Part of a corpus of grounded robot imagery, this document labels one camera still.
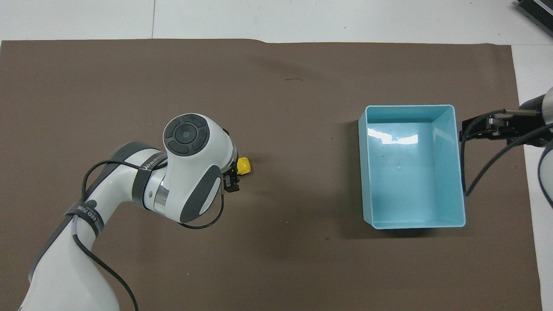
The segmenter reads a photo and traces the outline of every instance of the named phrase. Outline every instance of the light blue plastic bin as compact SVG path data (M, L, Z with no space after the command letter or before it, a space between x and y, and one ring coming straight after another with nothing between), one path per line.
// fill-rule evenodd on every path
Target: light blue plastic bin
M368 106L359 150L363 218L373 227L465 225L453 106Z

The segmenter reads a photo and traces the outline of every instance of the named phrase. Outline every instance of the yellow object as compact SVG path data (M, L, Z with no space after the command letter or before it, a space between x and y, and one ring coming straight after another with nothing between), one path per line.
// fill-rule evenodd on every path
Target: yellow object
M238 162L236 163L236 167L238 170L238 175L246 175L249 172L252 171L252 167L249 165L249 160L246 157L242 157L238 159Z

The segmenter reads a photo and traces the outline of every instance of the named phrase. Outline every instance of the black strap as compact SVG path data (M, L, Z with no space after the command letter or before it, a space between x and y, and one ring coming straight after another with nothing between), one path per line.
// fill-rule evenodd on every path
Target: black strap
M98 235L104 228L104 223L102 220L102 216L100 216L100 213L98 213L98 211L95 210L94 207L88 206L84 202L77 201L73 203L73 205L65 213L65 216L67 215L77 215L78 217L88 222L96 237L98 237Z
M146 185L148 184L148 180L150 179L150 176L152 174L152 171L154 168L161 163L163 160L167 159L167 154L163 152L158 152L156 154L153 154L151 157L149 157L142 165L140 165L140 169L137 171L137 175L134 177L134 183L133 183L133 202L143 207L147 210L150 210L146 207L144 204L144 192L146 191Z

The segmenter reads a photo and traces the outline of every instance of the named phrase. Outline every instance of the cable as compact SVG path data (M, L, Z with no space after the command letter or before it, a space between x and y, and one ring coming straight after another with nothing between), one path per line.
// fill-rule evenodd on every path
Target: cable
M131 300L133 301L134 310L138 311L138 303L136 298L134 297L133 291L127 285L125 280L121 276L117 274L112 268L110 268L107 264L105 264L100 258L96 257L90 250L86 248L85 245L79 240L79 237L77 235L77 215L73 216L73 223L71 224L71 234L73 235L73 241L75 241L75 244L81 249L83 253L85 253L90 259L94 260L98 265L100 265L102 268L104 268L107 272L109 272L115 279L123 285L129 296L131 297Z
M222 179L221 179L221 209L219 210L219 214L217 215L217 217L215 217L215 219L213 219L209 224L206 224L206 225L203 225L203 226L190 226L190 225L187 225L187 224L181 224L180 222L178 222L179 225L183 226L184 228L188 228L188 229L205 229L211 225L213 225L214 223L217 222L217 220L219 220L219 218L221 217L221 215L223 214L223 208L225 208L225 190L223 188L223 182L222 182Z
M544 193L545 199L547 200L549 205L551 205L551 207L553 208L553 200L551 200L551 197L549 196L549 194L544 188L544 184L541 182L541 164L544 158L551 152L552 149L553 149L553 141L549 142L547 146L545 146L545 150L541 154L540 161L538 163L538 181L540 182L541 192Z
M88 182L88 178L90 177L90 174L92 174L92 172L94 172L95 169L97 169L98 167L100 167L102 165L105 165L105 164L121 164L121 165L126 165L126 166L134 168L134 169L139 169L140 168L138 165L134 165L132 163L128 163L128 162L125 162L125 161L118 161L118 160L104 160L104 161L100 161L100 162L94 164L88 170L88 172L86 172L85 177L82 180L81 201L83 201L83 202L86 201L86 198L88 197L86 195L86 184ZM158 165L155 166L154 170L164 168L166 166L167 166L167 161L161 162L161 163L159 163Z
M461 184L463 186L463 193L465 192L466 186L465 186L465 143L467 142L468 135L471 133L472 129L476 126L476 123L480 122L481 120L489 117L490 115L497 115L500 113L505 113L505 109L500 110L494 110L490 111L489 113L485 113L483 115L480 115L476 117L472 122L467 126L467 129L463 133L463 137L461 138L461 152L460 152L460 160L461 160Z
M82 187L81 187L81 201L85 202L86 199L87 199L87 194L86 194L86 184L88 182L88 178L90 177L90 174L92 174L92 172L97 169L98 167L102 166L102 165L105 165L105 164L120 164L120 165L125 165L125 166L128 166L128 167L131 167L131 168L134 168L134 169L140 169L139 166L137 165L134 165L132 163L128 163L128 162L125 162L125 161L118 161L118 160L104 160L104 161L100 161L98 163L96 163L95 165L93 165L85 174L83 180L82 180ZM159 163L158 165L156 165L154 167L153 170L157 170L157 169L160 169L160 168L164 168L167 166L167 161L164 161L164 162L161 162ZM203 225L203 226L190 226L190 225L186 225L186 224L181 224L179 223L179 225L183 226L183 227L186 227L188 229L204 229L204 228L207 228L211 225L213 225L214 223L217 222L217 220L219 220L219 218L221 217L221 215L223 214L223 208L225 206L225 196L224 196L224 188L223 188L223 183L222 183L222 179L221 179L221 210L219 211L219 214L217 215L217 217L215 217L215 219L213 219L209 224L206 224L206 225ZM71 225L71 234L73 236L73 241L75 241L75 244L77 244L77 246L81 249L81 251L83 253L85 253L90 259L94 260L98 265L100 265L102 268L104 268L109 274L111 274L116 280L119 281L119 283L121 283L121 285L125 288L125 290L127 291L127 293L129 294L132 302L133 302L133 305L134 305L134 310L135 311L138 311L138 303L136 301L136 298L134 297L134 294L133 294L133 291L131 290L131 288L129 287L129 285L123 280L123 278L117 274L117 272L115 272L112 268L110 268L107 264L105 264L100 258L98 258L96 255L94 255L94 253L92 253L89 249L86 248L85 245L82 244L81 240L79 240L79 237L77 235L77 221L76 221L76 218L77 216L75 215L73 217L73 223Z
M132 163L128 163L128 162L124 162L124 161L118 161L118 160L104 160L104 161L100 161L96 164L94 164L85 174L85 177L83 178L82 180L82 187L81 187L81 201L86 201L87 199L87 195L86 195L86 184L88 182L88 178L90 177L90 174L92 174L92 172L97 169L98 167L102 166L102 165L105 165L105 164L121 164L121 165L125 165L125 166L128 166L128 167L131 167L131 168L134 168L134 169L139 169L140 167L137 166L137 165L134 165ZM156 167L154 168L154 170L157 170L157 169L160 169L160 168L164 168L167 166L167 161L165 162L162 162L162 163L159 163L158 165L156 165ZM121 283L121 285L123 285L123 287L125 288L125 290L127 291L127 293L129 294L129 296L131 297L131 300L133 301L133 305L134 305L134 310L135 311L138 311L138 304L137 304L137 301L134 297L134 294L131 290L131 288L129 287L129 285L127 285L127 283L123 280L123 278L121 276L119 276L117 274L117 272L115 272L112 268L110 268L107 264L105 264L102 260L100 260L100 258L96 257L96 255L94 255L90 250L88 250L81 242L81 240L79 240L79 237L77 236L77 222L76 222L76 218L77 216L75 215L73 217L73 223L72 223L72 227L71 227L71 232L72 232L72 235L73 235L73 240L75 241L75 244L77 244L77 246L81 249L81 251L83 253L85 253L90 259L94 260L98 265L100 265L102 268L104 268L107 272L109 272L116 280L119 281L119 283Z
M513 149L514 147L516 146L520 146L521 144L524 144L526 141L528 141L529 139L532 139L534 138L535 136L539 135L539 134L542 134L543 132L546 132L548 131L550 128L553 128L553 123L552 124L548 124L548 125L544 125L544 126L541 126L531 132L528 132L520 137L518 137L517 139L513 140L510 144L508 144L505 148L501 149L501 151L499 151L492 159L490 159L490 161L488 161L488 163L486 163L486 165L484 165L484 167L480 170L480 172L478 173L478 175L476 175L476 178L474 179L474 181L472 182L472 184L468 187L467 191L465 192L465 196L469 196L472 192L472 190L474 189L474 187L476 186L476 184L478 183L478 181L480 180L480 178L482 178L482 176L484 175L484 173L492 166L492 164L497 161L497 159L499 159L503 154L505 154L505 152Z

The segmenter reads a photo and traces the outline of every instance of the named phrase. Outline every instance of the white table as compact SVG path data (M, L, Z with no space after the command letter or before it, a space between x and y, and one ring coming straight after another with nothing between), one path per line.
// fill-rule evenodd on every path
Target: white table
M2 0L0 39L508 44L513 46L522 103L553 86L553 38L514 4L506 0ZM553 209L541 194L536 177L541 149L525 146L524 152L541 299L544 310L552 311Z

